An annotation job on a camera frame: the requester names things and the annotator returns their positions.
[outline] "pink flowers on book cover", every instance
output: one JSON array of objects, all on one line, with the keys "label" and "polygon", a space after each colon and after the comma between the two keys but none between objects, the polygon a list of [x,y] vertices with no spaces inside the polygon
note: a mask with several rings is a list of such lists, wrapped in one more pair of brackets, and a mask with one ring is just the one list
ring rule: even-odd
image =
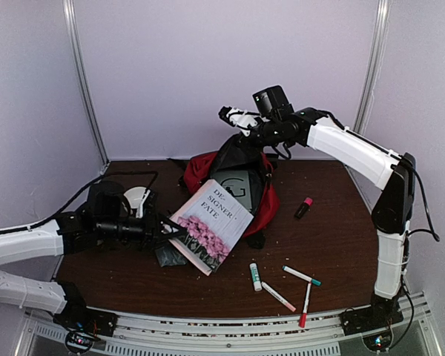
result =
[{"label": "pink flowers on book cover", "polygon": [[206,265],[217,268],[229,255],[231,249],[198,217],[178,217],[178,225],[188,230],[188,235],[180,239]]}]

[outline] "red marker cap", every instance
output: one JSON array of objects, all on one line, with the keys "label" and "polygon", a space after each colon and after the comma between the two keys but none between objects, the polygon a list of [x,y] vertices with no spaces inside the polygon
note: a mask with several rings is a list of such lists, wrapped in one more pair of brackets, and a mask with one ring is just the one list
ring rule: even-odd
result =
[{"label": "red marker cap", "polygon": [[306,313],[302,314],[302,317],[300,318],[300,322],[298,323],[298,326],[302,329],[305,328],[305,323],[306,323]]}]

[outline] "white wall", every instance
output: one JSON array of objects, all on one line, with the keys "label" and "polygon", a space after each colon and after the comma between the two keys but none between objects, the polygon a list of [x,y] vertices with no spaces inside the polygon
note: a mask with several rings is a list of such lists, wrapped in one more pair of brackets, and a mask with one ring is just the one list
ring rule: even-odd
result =
[{"label": "white wall", "polygon": [[[52,214],[99,169],[62,1],[0,0],[0,228]],[[55,264],[4,269],[46,280]],[[21,318],[0,305],[0,355],[12,352]]]},{"label": "white wall", "polygon": [[[366,135],[413,154],[441,242],[412,236],[408,281],[424,290],[445,342],[445,0],[394,1]],[[358,180],[372,204],[377,194]],[[420,189],[413,228],[426,227]]]},{"label": "white wall", "polygon": [[[280,84],[296,109],[353,126],[377,14],[364,0],[86,0],[76,18],[111,159],[190,157],[236,133],[222,106],[255,109]],[[325,157],[293,149],[298,158]]]}]

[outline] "marker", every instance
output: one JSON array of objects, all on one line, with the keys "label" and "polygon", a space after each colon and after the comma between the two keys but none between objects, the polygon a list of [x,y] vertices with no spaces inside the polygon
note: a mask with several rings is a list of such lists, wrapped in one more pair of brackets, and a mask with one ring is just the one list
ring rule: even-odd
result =
[{"label": "marker", "polygon": [[282,297],[280,294],[278,294],[274,289],[272,289],[267,283],[262,282],[262,288],[264,288],[267,292],[269,292],[270,294],[272,294],[272,297],[274,297],[275,299],[277,299],[279,302],[281,302],[284,306],[286,306],[287,308],[290,309],[291,312],[295,311],[295,307],[290,304],[287,299],[285,299],[284,297]]},{"label": "marker", "polygon": [[295,212],[295,217],[297,219],[301,219],[303,215],[310,209],[310,206],[313,204],[312,198],[305,198],[305,200],[300,204],[297,211]]},{"label": "marker", "polygon": [[262,291],[262,285],[260,284],[259,271],[257,270],[257,264],[251,263],[249,265],[251,269],[252,283],[254,284],[255,291]]},{"label": "marker", "polygon": [[288,266],[283,266],[282,269],[285,272],[288,272],[289,274],[293,274],[295,277],[299,277],[302,280],[306,280],[308,283],[315,284],[317,287],[321,286],[321,282],[319,280],[311,278],[311,277],[307,276],[306,274],[303,274],[302,272],[295,271],[293,268],[290,268]]},{"label": "marker", "polygon": [[303,305],[303,313],[300,318],[300,322],[298,323],[298,326],[302,329],[305,328],[306,315],[307,315],[307,311],[309,310],[309,298],[310,298],[310,290],[311,289],[312,289],[312,284],[309,283],[308,286],[306,287],[305,304]]}]

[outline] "red highlighter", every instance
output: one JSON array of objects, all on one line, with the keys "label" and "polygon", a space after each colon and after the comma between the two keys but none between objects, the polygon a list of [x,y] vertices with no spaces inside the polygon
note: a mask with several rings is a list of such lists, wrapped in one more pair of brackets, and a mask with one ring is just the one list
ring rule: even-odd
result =
[{"label": "red highlighter", "polygon": [[313,204],[312,198],[305,198],[305,200],[300,204],[300,206],[297,209],[297,212],[295,213],[295,217],[297,219],[301,219],[303,215],[310,209],[310,206]]}]

